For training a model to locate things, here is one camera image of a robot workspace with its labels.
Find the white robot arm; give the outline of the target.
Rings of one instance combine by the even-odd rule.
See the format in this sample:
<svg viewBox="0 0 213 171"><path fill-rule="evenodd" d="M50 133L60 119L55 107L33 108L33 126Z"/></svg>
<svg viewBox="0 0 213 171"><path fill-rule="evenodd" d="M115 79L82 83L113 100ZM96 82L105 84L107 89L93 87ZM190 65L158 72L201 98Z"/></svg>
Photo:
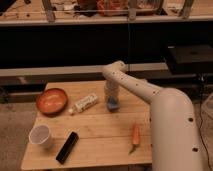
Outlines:
<svg viewBox="0 0 213 171"><path fill-rule="evenodd" d="M152 171L204 171L194 106L184 92L127 75L123 61L102 74L106 91L122 86L150 105Z"/></svg>

